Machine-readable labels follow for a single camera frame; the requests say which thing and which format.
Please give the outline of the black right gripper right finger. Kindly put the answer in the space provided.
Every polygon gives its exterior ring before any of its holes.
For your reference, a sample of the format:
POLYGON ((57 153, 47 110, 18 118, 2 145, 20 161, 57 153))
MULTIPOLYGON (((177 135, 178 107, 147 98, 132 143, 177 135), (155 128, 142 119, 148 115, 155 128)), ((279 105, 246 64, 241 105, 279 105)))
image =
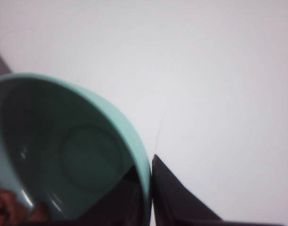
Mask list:
POLYGON ((157 226, 274 226, 228 221, 191 193, 158 155, 152 160, 152 200, 157 226))

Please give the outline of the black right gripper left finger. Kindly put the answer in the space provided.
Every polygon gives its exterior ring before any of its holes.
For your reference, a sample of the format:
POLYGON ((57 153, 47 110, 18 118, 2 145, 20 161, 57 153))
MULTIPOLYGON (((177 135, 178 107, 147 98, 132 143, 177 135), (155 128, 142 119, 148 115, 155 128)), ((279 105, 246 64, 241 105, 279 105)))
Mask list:
POLYGON ((48 222, 48 226, 142 226, 143 202, 135 167, 78 219, 48 222))

